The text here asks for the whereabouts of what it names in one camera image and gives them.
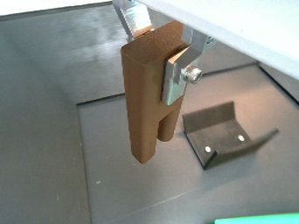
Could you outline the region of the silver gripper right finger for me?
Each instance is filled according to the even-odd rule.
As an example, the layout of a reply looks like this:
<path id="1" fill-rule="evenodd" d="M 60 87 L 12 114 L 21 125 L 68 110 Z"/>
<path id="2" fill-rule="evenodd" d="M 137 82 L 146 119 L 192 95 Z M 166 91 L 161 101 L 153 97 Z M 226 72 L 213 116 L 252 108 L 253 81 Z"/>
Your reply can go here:
<path id="1" fill-rule="evenodd" d="M 198 82 L 202 71 L 194 66 L 194 60 L 210 46 L 213 38 L 185 25 L 181 31 L 181 41 L 186 46 L 165 62 L 162 101 L 166 105 L 172 105 L 182 96 L 188 83 Z"/>

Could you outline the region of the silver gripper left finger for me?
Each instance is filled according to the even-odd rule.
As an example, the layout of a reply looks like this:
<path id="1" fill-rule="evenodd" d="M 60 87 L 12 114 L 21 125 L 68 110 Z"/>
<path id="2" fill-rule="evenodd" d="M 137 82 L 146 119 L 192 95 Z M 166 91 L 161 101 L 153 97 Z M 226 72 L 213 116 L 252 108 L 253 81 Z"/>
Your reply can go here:
<path id="1" fill-rule="evenodd" d="M 112 0 L 112 4 L 130 42 L 153 29 L 146 6 L 136 0 Z"/>

